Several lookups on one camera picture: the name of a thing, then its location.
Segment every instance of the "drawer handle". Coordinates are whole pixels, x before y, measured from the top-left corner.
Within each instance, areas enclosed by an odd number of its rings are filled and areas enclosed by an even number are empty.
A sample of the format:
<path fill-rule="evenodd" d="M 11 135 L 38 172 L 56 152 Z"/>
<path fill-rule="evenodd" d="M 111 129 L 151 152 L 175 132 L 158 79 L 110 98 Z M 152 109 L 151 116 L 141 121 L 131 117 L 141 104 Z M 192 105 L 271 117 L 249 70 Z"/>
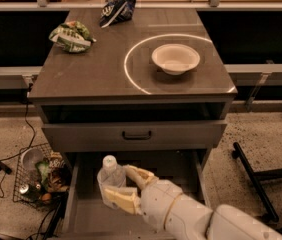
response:
<path fill-rule="evenodd" d="M 145 135 L 128 135 L 125 133 L 125 131 L 122 132 L 122 137 L 125 140 L 148 140 L 150 139 L 152 136 L 152 132 L 149 131 L 147 134 Z"/>

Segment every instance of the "drawer front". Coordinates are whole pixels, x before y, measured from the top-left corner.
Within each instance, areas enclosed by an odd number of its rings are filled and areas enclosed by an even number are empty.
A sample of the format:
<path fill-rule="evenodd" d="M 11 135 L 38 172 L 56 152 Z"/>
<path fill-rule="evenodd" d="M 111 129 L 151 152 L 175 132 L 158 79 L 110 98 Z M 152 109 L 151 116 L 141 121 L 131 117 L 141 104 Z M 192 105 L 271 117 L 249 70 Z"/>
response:
<path fill-rule="evenodd" d="M 58 152 L 205 149 L 216 147 L 224 120 L 142 123 L 45 124 Z"/>

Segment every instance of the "drawer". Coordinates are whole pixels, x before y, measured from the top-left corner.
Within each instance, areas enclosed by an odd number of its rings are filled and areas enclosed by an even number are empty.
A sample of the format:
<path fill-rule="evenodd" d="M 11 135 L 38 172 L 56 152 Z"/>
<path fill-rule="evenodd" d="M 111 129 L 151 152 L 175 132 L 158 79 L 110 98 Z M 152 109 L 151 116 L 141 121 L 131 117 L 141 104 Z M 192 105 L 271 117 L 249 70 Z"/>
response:
<path fill-rule="evenodd" d="M 225 120 L 45 124 L 43 132 L 59 152 L 207 149 L 216 147 Z"/>
<path fill-rule="evenodd" d="M 141 216 L 113 210 L 103 204 L 96 180 L 103 156 L 93 152 L 77 155 L 63 232 L 59 237 L 64 240 L 174 239 L 167 232 L 155 232 Z M 195 151 L 118 152 L 115 156 L 118 163 L 148 169 L 196 198 L 200 185 Z"/>

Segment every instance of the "snack bag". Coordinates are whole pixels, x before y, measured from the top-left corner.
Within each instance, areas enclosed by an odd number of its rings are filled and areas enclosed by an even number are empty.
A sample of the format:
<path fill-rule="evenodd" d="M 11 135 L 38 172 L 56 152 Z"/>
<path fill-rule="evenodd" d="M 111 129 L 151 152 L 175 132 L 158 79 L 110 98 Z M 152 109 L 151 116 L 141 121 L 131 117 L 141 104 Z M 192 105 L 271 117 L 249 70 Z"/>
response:
<path fill-rule="evenodd" d="M 65 192 L 70 186 L 71 174 L 60 153 L 51 152 L 49 159 L 48 189 L 52 192 Z"/>
<path fill-rule="evenodd" d="M 136 0 L 112 0 L 103 7 L 100 27 L 105 28 L 112 24 L 132 19 Z"/>
<path fill-rule="evenodd" d="M 89 30 L 79 21 L 60 24 L 50 33 L 49 39 L 70 53 L 85 52 L 96 42 Z"/>

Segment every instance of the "metal basket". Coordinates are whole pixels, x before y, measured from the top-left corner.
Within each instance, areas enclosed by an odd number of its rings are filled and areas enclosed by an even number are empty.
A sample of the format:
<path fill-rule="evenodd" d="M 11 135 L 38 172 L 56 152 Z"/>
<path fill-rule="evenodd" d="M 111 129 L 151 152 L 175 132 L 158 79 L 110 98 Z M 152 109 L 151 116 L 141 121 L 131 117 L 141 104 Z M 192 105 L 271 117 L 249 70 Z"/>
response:
<path fill-rule="evenodd" d="M 44 160 L 49 161 L 51 154 L 51 147 L 48 143 L 31 146 L 31 148 L 37 148 L 42 151 L 44 155 Z M 14 183 L 14 191 L 13 191 L 13 202 L 20 202 L 26 205 L 29 205 L 33 208 L 39 207 L 51 207 L 51 205 L 56 204 L 60 200 L 60 196 L 62 193 L 54 193 L 52 194 L 51 200 L 47 202 L 43 202 L 40 199 L 40 190 L 36 189 L 36 185 L 38 182 L 33 180 L 28 171 L 25 170 L 21 164 L 21 156 L 19 156 L 16 175 L 15 175 L 15 183 Z M 23 186 L 29 186 L 30 190 L 28 194 L 21 194 L 20 188 Z"/>

